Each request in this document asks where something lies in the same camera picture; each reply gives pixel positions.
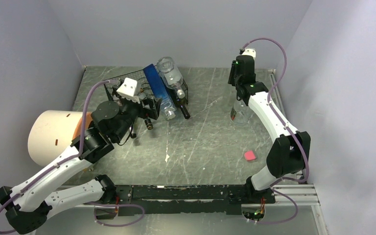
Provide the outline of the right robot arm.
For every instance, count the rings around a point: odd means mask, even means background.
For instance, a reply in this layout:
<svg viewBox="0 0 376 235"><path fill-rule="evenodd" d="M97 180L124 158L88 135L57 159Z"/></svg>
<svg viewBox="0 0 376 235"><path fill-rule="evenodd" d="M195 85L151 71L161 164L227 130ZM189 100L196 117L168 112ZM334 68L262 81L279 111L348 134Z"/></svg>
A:
<svg viewBox="0 0 376 235"><path fill-rule="evenodd" d="M251 55L239 55L232 62L228 83L235 87L236 99L242 101L260 119L272 140L266 166L250 177L245 198L255 203L263 190L289 174L307 168L310 135L294 127L275 105L269 90L256 80L255 60Z"/></svg>

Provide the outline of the clear red-label bottle silver cap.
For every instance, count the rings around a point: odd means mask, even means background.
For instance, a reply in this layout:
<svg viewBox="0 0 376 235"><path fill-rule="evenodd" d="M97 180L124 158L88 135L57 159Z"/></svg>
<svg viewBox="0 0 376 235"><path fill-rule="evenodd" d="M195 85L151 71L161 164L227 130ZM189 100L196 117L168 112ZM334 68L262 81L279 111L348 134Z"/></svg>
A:
<svg viewBox="0 0 376 235"><path fill-rule="evenodd" d="M173 90L178 98L185 98L186 93L182 88L183 76L173 58L165 56L159 59L157 62L157 69L164 84Z"/></svg>

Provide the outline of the blue labelled water bottle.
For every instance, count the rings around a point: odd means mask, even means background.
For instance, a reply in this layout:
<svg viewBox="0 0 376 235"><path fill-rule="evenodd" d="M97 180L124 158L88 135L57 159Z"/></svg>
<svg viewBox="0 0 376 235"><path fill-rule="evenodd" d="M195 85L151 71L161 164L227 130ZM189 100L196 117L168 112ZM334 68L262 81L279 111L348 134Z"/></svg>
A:
<svg viewBox="0 0 376 235"><path fill-rule="evenodd" d="M164 114L166 120L174 119L176 117L176 107L168 94L156 67L153 64L150 64L143 69L143 72L153 95L157 99L161 99L160 112Z"/></svg>

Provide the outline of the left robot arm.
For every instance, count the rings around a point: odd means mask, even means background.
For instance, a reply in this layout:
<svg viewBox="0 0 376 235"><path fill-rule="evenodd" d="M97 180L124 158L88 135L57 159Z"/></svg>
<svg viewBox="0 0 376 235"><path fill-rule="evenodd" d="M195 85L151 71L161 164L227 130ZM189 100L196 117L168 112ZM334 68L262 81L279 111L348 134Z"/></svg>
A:
<svg viewBox="0 0 376 235"><path fill-rule="evenodd" d="M0 188L0 211L13 232L30 233L52 216L90 202L116 203L116 186L106 175L98 175L77 187L59 190L69 178L95 164L127 138L136 119L157 119L161 99L132 101L120 98L100 103L83 134L51 163L25 182Z"/></svg>

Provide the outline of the dark green wine bottle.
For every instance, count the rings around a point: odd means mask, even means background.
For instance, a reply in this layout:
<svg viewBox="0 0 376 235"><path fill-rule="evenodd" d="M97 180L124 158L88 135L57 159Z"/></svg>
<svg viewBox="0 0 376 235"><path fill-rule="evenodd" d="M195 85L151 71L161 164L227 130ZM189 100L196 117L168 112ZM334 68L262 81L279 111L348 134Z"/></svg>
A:
<svg viewBox="0 0 376 235"><path fill-rule="evenodd" d="M190 118L190 114L187 109L188 100L186 98L176 98L176 106L180 109L185 119Z"/></svg>

